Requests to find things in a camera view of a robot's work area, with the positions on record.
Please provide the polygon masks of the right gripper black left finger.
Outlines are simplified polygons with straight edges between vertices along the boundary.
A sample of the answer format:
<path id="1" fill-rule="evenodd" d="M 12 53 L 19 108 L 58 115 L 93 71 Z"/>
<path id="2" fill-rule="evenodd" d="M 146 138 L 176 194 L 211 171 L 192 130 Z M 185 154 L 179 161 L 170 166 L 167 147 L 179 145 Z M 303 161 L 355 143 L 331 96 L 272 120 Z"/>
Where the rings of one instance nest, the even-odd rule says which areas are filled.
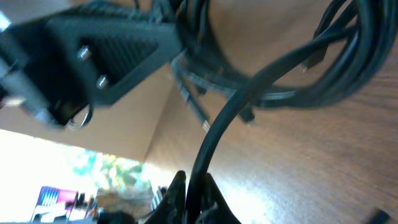
<path id="1" fill-rule="evenodd" d="M 164 198 L 145 224 L 183 224 L 185 212 L 186 173 L 178 171 Z"/>

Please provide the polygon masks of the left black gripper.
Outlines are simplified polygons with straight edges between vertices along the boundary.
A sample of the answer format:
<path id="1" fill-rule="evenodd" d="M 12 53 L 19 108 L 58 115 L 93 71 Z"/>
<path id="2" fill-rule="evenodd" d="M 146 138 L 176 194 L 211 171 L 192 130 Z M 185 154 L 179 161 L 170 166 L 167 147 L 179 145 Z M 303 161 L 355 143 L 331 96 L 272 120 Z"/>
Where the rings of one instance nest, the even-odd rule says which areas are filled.
<path id="1" fill-rule="evenodd" d="M 19 96 L 22 109 L 47 126 L 59 126 L 59 50 L 48 19 L 1 31 L 1 88 Z"/>

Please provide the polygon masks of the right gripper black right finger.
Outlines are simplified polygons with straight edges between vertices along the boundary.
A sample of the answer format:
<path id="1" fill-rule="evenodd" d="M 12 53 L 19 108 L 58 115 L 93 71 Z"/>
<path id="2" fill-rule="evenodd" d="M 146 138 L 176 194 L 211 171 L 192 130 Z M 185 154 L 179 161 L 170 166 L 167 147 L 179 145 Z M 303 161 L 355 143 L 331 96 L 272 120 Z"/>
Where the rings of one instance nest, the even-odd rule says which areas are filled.
<path id="1" fill-rule="evenodd" d="M 205 189 L 201 198 L 201 212 L 198 216 L 200 224 L 240 224 L 228 207 L 226 200 L 220 192 L 214 178 L 207 173 Z"/>

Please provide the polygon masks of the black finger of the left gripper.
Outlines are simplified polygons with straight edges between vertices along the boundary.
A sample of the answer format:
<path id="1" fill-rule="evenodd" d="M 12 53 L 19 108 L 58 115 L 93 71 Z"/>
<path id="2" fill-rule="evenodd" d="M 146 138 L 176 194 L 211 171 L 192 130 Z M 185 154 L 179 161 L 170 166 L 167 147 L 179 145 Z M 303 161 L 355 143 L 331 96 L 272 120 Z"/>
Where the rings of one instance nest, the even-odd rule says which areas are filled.
<path id="1" fill-rule="evenodd" d="M 95 108 L 115 104 L 183 49 L 171 23 L 71 14 L 42 23 L 52 62 L 66 67 L 72 83 L 62 82 L 61 95 L 40 110 L 46 124 L 71 124 L 83 108 L 89 123 Z"/>

